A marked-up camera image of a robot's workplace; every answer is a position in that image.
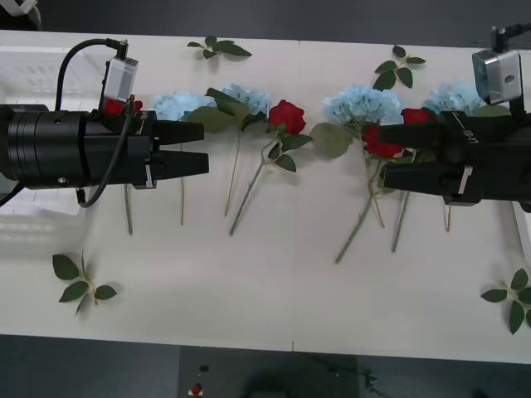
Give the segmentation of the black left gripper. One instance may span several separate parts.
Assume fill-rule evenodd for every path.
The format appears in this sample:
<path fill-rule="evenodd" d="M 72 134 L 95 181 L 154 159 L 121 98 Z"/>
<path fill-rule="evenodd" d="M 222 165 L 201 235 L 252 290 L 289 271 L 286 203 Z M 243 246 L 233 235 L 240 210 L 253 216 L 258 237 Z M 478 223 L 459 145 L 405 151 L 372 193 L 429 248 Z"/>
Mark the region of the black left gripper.
<path fill-rule="evenodd" d="M 85 157 L 90 181 L 96 185 L 105 175 L 123 127 L 122 116 L 89 119 L 86 123 Z M 158 143 L 166 146 L 203 139 L 202 124 L 157 121 L 156 113 L 152 110 L 139 111 L 127 130 L 109 184 L 131 184 L 138 189 L 152 189 L 157 186 L 156 180 L 209 173 L 206 153 L 158 151 Z"/>

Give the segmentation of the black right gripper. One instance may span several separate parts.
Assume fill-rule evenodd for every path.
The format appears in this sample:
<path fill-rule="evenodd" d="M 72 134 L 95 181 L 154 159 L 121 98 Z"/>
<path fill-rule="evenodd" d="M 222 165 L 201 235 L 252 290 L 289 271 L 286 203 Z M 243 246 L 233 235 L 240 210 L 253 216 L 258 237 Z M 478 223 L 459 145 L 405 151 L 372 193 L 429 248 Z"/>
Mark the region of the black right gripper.
<path fill-rule="evenodd" d="M 387 164 L 383 186 L 443 196 L 446 204 L 473 206 L 483 200 L 530 204 L 530 114 L 471 117 L 446 111 L 442 124 L 381 126 L 382 143 L 434 149 L 441 163 Z"/>

